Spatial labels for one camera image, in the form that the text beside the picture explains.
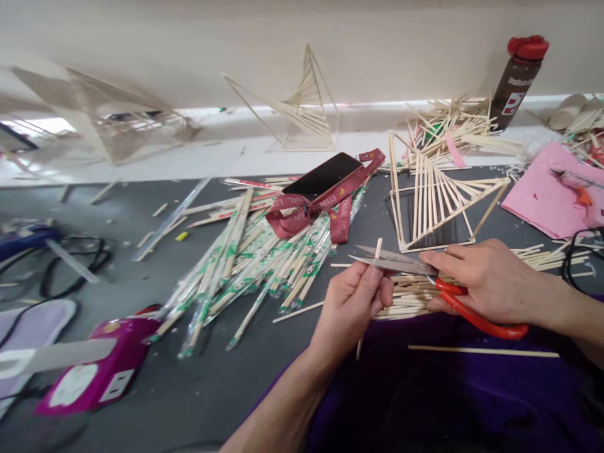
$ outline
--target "phone screen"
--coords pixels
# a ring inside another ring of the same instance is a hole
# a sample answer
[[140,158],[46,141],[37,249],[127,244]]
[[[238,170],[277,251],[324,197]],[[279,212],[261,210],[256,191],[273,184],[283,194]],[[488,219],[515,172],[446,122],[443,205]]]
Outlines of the phone screen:
[[361,166],[358,160],[346,153],[336,154],[285,187],[283,193],[302,195],[309,201],[314,201]]

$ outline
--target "bottle label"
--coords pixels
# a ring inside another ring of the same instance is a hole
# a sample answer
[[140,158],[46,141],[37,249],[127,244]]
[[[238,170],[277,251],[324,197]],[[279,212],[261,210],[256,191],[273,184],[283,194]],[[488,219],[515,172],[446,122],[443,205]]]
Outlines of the bottle label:
[[506,102],[505,107],[503,108],[503,111],[501,112],[501,114],[502,115],[513,115],[514,113],[516,113],[516,110],[518,109],[518,106],[522,102],[524,95],[526,95],[525,92],[524,93],[512,93],[510,95],[510,97],[508,98],[508,102]]
[[533,84],[533,80],[534,79],[529,79],[527,81],[524,81],[521,79],[514,79],[513,77],[510,77],[508,83],[514,86],[531,86]]

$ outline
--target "black cable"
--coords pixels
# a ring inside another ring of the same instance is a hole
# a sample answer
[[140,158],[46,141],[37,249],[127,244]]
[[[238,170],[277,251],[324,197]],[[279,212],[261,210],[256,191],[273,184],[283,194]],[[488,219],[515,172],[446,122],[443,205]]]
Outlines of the black cable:
[[[68,237],[65,237],[61,242],[65,243],[65,242],[68,242],[69,240],[73,240],[73,239],[97,240],[98,241],[98,246],[95,251],[70,253],[70,255],[72,255],[72,256],[94,255],[94,258],[92,259],[92,263],[88,265],[88,270],[91,271],[93,274],[97,273],[105,264],[107,264],[109,262],[109,260],[113,256],[113,254],[109,250],[104,249],[105,240],[103,238],[94,237],[94,236],[68,236]],[[2,274],[4,274],[16,262],[21,261],[25,257],[31,255],[34,252],[38,252],[39,250],[46,250],[46,249],[28,250],[23,255],[19,256],[17,259],[4,265],[4,267],[2,267],[0,269],[0,276],[2,276]],[[84,277],[80,277],[73,284],[71,284],[69,287],[67,287],[67,289],[59,292],[58,294],[50,294],[50,287],[52,285],[54,271],[60,261],[62,261],[62,259],[59,257],[56,257],[48,264],[48,266],[44,270],[44,273],[42,276],[42,281],[40,281],[39,293],[40,293],[40,296],[42,297],[42,300],[39,303],[37,303],[35,305],[30,305],[29,307],[27,307],[24,310],[21,310],[19,312],[19,314],[15,317],[13,323],[9,327],[8,332],[6,332],[6,334],[4,335],[2,340],[0,340],[0,349],[2,349],[2,347],[6,344],[6,342],[11,338],[17,325],[19,324],[19,322],[21,321],[21,318],[23,317],[23,315],[25,313],[30,311],[32,308],[40,306],[51,300],[64,298],[64,297],[78,291],[81,287],[83,287],[83,285],[85,285],[87,280]]]
[[560,267],[560,276],[564,279],[564,281],[566,281],[567,283],[572,285],[574,289],[581,291],[583,294],[587,294],[587,293],[585,291],[583,291],[581,288],[579,288],[579,286],[575,283],[574,278],[573,278],[573,273],[571,272],[571,263],[572,263],[572,259],[573,259],[573,254],[575,252],[589,251],[596,258],[604,260],[604,253],[599,252],[590,247],[584,247],[581,244],[579,244],[579,245],[576,244],[577,237],[579,236],[579,234],[585,233],[585,232],[600,233],[600,236],[604,238],[604,227],[586,228],[585,230],[577,231],[573,235],[573,239],[571,240],[570,246],[568,247],[568,249],[566,251],[566,255],[564,256],[564,259],[562,260],[562,266]]
[[48,393],[48,390],[52,388],[52,385],[45,387],[35,387],[31,390],[23,390],[19,393],[15,393],[8,396],[0,397],[0,401],[2,400],[10,400],[11,398],[19,398],[20,400],[27,400],[29,398],[44,398],[44,395]]

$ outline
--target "red lanyard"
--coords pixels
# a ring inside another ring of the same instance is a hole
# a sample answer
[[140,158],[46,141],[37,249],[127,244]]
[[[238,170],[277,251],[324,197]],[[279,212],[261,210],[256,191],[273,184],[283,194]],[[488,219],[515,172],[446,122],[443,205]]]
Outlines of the red lanyard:
[[[350,211],[352,209],[352,197],[350,194],[361,186],[386,157],[378,148],[373,151],[359,155],[359,160],[365,162],[371,160],[367,167],[362,167],[348,177],[345,181],[335,186],[329,193],[320,198],[321,201],[310,202],[302,195],[280,195],[273,202],[266,220],[269,222],[277,237],[289,239],[304,227],[311,223],[311,216],[318,211],[327,211],[330,218],[330,236],[332,243],[345,243],[348,241],[348,230],[350,228]],[[338,210],[332,209],[340,204]],[[284,216],[281,210],[295,208],[293,213]]]

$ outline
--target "orange scissors handle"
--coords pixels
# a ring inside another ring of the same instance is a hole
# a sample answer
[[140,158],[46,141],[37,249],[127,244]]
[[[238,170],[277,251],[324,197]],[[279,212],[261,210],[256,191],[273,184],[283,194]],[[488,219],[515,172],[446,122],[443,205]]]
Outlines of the orange scissors handle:
[[473,324],[476,328],[482,330],[489,335],[494,337],[503,338],[504,340],[520,340],[529,331],[529,326],[526,324],[516,324],[514,326],[504,327],[484,319],[481,315],[476,313],[474,310],[468,308],[462,304],[456,296],[467,295],[467,288],[464,286],[457,286],[451,283],[443,282],[440,278],[436,280],[436,288],[441,290],[440,297],[456,312],[463,316],[468,322]]

